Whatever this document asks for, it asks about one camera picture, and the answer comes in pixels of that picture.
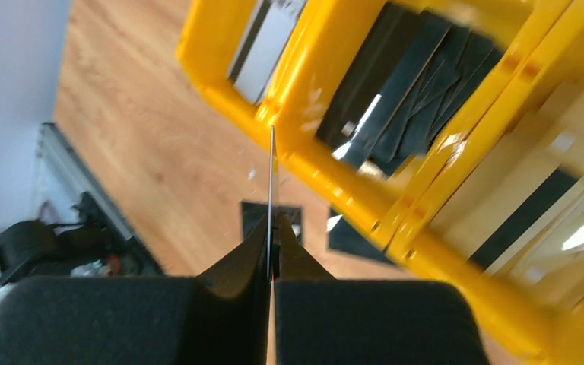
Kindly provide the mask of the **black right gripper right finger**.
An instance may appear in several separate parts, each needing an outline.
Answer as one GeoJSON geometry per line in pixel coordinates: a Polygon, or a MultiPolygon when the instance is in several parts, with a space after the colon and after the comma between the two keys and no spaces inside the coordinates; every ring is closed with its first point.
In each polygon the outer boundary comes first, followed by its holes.
{"type": "Polygon", "coordinates": [[[276,217],[274,232],[279,364],[488,363],[471,308],[451,284],[337,279],[287,217],[276,217]]]}

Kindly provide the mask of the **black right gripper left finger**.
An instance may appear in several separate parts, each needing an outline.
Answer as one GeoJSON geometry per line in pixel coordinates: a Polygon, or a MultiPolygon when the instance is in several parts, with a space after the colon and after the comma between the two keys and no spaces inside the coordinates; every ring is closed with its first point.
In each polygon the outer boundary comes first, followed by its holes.
{"type": "Polygon", "coordinates": [[[195,277],[32,277],[0,302],[0,364],[263,364],[271,220],[195,277]]]}

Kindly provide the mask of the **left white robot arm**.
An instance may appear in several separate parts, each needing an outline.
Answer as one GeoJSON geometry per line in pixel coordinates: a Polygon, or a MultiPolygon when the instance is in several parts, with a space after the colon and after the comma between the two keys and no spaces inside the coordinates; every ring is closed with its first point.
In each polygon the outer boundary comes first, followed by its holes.
{"type": "Polygon", "coordinates": [[[114,221],[92,194],[84,192],[62,218],[50,202],[37,218],[0,233],[0,302],[14,283],[35,275],[129,277],[161,275],[164,270],[124,223],[114,221]]]}

